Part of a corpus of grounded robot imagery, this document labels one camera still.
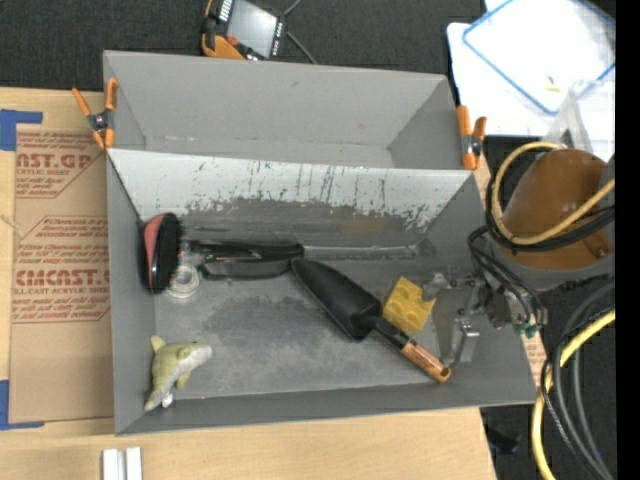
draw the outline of yellow toy block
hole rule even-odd
[[[401,277],[382,308],[382,316],[407,334],[422,329],[436,299],[422,300],[422,288]]]

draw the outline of clear plastic lid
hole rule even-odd
[[[576,81],[615,76],[615,20],[586,0],[507,0],[463,41],[550,115]]]

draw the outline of plush fish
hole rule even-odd
[[[155,409],[163,401],[170,403],[173,385],[183,389],[193,369],[213,355],[211,346],[200,341],[167,344],[160,336],[152,336],[151,347],[155,353],[151,363],[153,391],[144,404],[146,411]]]

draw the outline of table surface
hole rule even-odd
[[[28,103],[34,90],[10,91]],[[15,153],[0,151],[0,379],[9,371],[14,172]],[[475,408],[127,437],[114,436],[111,418],[48,422],[0,432],[1,476],[100,478],[102,450],[127,447],[141,447],[153,480],[496,478]]]

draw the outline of black trowel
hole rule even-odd
[[[377,297],[334,268],[313,260],[296,258],[291,269],[303,286],[353,340],[362,341],[376,331],[418,368],[437,382],[445,382],[451,370],[428,350],[382,316]]]

